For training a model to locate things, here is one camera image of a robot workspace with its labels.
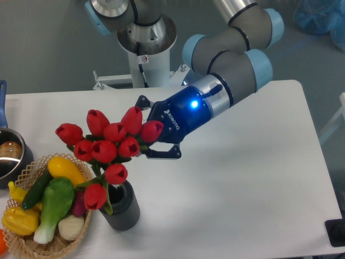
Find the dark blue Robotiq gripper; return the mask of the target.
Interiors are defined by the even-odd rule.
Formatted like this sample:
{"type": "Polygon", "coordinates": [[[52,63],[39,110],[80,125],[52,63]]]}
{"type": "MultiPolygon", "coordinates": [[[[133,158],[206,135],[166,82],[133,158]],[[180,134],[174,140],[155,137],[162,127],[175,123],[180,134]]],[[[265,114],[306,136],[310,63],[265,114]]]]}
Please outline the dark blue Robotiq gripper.
{"type": "MultiPolygon", "coordinates": [[[[158,142],[180,143],[186,135],[210,121],[211,108],[207,103],[210,93],[203,94],[197,87],[188,86],[163,101],[153,102],[140,95],[135,107],[144,111],[151,108],[148,121],[160,121],[163,130],[158,142]]],[[[180,146],[174,144],[168,151],[156,151],[148,148],[141,151],[148,159],[180,159],[180,146]]]]}

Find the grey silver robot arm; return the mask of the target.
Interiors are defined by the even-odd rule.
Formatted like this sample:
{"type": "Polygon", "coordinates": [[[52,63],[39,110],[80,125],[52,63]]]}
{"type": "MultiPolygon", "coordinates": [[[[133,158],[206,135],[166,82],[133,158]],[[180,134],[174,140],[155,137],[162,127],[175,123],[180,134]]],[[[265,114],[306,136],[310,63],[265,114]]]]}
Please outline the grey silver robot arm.
{"type": "MultiPolygon", "coordinates": [[[[215,1],[215,6],[227,29],[214,37],[193,35],[183,46],[184,65],[200,79],[166,100],[152,102],[140,96],[136,102],[139,108],[150,109],[148,121],[163,124],[158,142],[172,145],[168,151],[155,151],[152,140],[142,140],[141,153],[148,158],[180,158],[185,136],[272,79],[264,49],[283,35],[281,15],[255,1],[215,1]]],[[[87,1],[85,8],[102,35],[117,33],[135,88],[169,85],[170,49],[177,32],[161,12],[160,1],[87,1]]]]}

